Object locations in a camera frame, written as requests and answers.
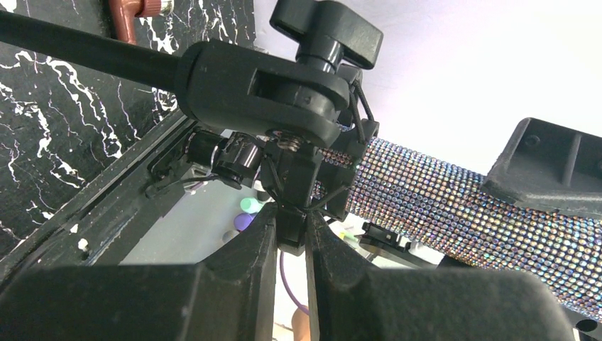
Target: screw hole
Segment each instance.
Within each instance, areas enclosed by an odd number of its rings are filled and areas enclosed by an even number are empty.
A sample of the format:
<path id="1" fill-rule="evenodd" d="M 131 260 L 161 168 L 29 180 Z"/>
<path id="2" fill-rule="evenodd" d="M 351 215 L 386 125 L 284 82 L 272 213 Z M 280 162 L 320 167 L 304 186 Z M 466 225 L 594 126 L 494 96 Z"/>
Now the screw hole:
<path id="1" fill-rule="evenodd" d="M 598 323 L 594 320 L 581 320 L 575 327 L 582 332 L 592 332 L 598 327 Z"/>
<path id="2" fill-rule="evenodd" d="M 529 135 L 525 138 L 525 145 L 527 147 L 537 147 L 539 146 L 540 142 L 540 138 L 535 135 Z"/>

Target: rhinestone strip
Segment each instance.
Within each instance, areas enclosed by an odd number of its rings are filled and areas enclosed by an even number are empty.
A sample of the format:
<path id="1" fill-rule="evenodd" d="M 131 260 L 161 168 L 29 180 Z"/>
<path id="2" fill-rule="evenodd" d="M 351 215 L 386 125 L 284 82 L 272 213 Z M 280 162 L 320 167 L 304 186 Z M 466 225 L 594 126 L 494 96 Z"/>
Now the rhinestone strip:
<path id="1" fill-rule="evenodd" d="M 485 269 L 538 276 L 559 302 L 602 321 L 602 225 L 520 209 L 479 191 L 483 176 L 373 139 L 347 208 Z"/>

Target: black knob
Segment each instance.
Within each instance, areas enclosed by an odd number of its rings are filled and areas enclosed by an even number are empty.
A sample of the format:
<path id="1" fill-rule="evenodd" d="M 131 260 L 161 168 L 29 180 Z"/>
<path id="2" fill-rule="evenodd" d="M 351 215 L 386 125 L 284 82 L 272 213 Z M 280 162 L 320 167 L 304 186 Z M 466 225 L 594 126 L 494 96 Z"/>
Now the black knob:
<path id="1" fill-rule="evenodd" d="M 297 62 L 335 73 L 341 60 L 376 63 L 383 32 L 335 1 L 278 0 L 270 25 L 299 42 Z"/>

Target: black rod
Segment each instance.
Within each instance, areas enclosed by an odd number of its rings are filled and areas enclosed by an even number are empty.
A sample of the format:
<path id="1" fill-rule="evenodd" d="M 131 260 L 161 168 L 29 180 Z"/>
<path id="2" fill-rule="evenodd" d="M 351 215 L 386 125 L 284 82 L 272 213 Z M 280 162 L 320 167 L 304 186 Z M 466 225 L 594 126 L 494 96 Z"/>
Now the black rod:
<path id="1" fill-rule="evenodd" d="M 173 92 L 179 57 L 0 11 L 0 41 Z"/>

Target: white surface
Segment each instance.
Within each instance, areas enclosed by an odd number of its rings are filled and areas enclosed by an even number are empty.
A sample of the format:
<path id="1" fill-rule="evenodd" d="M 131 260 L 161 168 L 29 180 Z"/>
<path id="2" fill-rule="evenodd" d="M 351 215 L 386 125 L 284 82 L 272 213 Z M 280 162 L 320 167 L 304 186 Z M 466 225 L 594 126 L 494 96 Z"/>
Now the white surface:
<path id="1" fill-rule="evenodd" d="M 486 174 L 525 117 L 602 136 L 602 1 L 341 2 L 385 33 L 363 82 L 381 138 Z M 297 44 L 268 24 L 274 6 L 255 0 L 256 45 L 293 59 Z M 305 265 L 286 268 L 306 298 Z"/>

